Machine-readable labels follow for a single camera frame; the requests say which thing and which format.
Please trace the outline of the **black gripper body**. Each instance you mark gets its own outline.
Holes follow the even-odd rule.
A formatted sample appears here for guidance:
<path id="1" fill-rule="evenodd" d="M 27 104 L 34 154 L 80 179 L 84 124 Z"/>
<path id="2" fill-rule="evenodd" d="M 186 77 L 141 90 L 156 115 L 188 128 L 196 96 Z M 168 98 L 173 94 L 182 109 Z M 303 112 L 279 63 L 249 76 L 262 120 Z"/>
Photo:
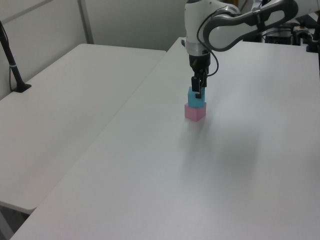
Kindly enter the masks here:
<path id="1" fill-rule="evenodd" d="M 201 56 L 189 55 L 189 65 L 195 73 L 208 70 L 210 66 L 210 54 Z"/>

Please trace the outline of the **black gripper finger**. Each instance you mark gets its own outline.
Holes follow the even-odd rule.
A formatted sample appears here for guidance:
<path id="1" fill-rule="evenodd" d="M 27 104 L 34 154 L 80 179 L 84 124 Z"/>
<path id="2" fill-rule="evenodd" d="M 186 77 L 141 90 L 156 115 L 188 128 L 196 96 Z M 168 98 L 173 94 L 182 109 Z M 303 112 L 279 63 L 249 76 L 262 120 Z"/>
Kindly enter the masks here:
<path id="1" fill-rule="evenodd" d="M 209 68 L 206 67 L 206 68 L 204 68 L 202 70 L 202 73 L 201 73 L 201 87 L 202 88 L 206 88 L 207 87 L 208 74 L 209 74 Z"/>
<path id="2" fill-rule="evenodd" d="M 201 72 L 195 72 L 194 76 L 191 78 L 191 89 L 195 94 L 196 99 L 202 98 L 202 79 Z"/>

